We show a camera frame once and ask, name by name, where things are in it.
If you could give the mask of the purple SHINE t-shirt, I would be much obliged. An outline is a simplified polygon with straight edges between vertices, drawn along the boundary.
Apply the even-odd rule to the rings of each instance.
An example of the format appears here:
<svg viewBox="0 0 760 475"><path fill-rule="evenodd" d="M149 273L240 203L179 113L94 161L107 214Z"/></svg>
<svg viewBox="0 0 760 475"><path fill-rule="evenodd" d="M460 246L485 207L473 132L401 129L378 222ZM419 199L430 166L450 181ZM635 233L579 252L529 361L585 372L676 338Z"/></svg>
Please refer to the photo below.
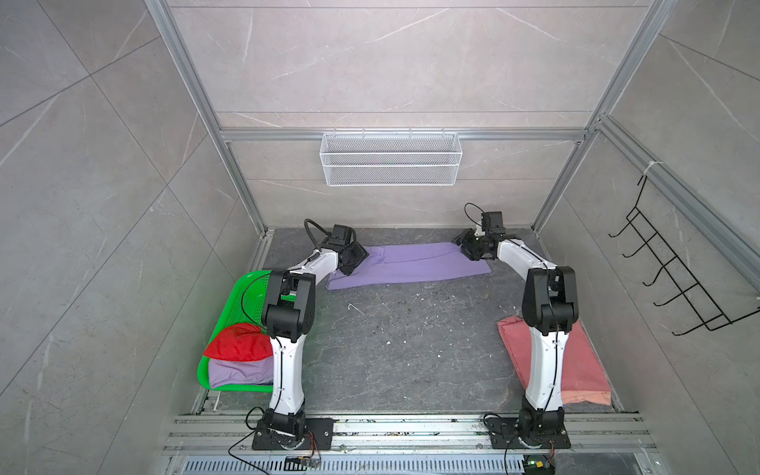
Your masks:
<svg viewBox="0 0 760 475"><path fill-rule="evenodd" d="M333 273L328 291L380 284L437 282L488 275L489 264L470 260L454 243L366 247L368 257L350 273Z"/></svg>

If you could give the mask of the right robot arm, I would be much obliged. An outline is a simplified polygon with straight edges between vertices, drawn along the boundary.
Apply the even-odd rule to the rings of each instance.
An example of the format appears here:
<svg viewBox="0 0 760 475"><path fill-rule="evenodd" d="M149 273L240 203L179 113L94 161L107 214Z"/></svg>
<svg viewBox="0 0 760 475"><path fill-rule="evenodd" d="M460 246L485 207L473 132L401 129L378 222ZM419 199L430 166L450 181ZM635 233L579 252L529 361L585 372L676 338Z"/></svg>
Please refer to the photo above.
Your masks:
<svg viewBox="0 0 760 475"><path fill-rule="evenodd" d="M564 352L579 319L575 272L507 233L500 212L481 212L453 242L471 260L493 259L524 279L522 319L530 329L530 378L512 441L538 449L566 435L561 395Z"/></svg>

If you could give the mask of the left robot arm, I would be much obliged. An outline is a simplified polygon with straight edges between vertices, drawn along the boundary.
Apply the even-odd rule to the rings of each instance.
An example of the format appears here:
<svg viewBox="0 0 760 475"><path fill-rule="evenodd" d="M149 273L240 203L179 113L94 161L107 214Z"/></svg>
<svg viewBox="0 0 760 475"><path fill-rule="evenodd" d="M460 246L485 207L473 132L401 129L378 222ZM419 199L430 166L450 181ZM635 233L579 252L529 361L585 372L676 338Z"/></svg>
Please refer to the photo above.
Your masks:
<svg viewBox="0 0 760 475"><path fill-rule="evenodd" d="M301 262L271 271L261 317L274 358L273 393L263 423L267 431L295 441L306 433L303 352L316 318L317 286L337 271L352 275L368 257L351 227L335 225L328 232L310 219L304 227L308 237L316 228L325 238L313 239L314 251Z"/></svg>

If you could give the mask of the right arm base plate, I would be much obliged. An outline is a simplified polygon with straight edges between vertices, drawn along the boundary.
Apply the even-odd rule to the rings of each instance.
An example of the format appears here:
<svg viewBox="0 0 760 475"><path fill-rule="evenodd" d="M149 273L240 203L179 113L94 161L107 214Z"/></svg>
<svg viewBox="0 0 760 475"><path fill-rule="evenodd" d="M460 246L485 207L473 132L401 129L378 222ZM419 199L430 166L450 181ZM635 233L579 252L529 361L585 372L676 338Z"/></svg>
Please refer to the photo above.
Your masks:
<svg viewBox="0 0 760 475"><path fill-rule="evenodd" d="M536 422L489 414L482 419L494 449L570 449L564 417L552 413Z"/></svg>

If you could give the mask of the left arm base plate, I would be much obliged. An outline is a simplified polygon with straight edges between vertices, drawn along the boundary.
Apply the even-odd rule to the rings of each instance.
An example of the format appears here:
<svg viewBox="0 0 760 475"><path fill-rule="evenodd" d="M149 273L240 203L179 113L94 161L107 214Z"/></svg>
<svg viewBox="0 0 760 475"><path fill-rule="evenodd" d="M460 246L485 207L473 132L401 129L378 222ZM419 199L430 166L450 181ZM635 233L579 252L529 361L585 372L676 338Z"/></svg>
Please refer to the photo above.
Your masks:
<svg viewBox="0 0 760 475"><path fill-rule="evenodd" d="M328 450L332 447L334 424L330 418L297 421L294 433L259 422L253 431L252 450Z"/></svg>

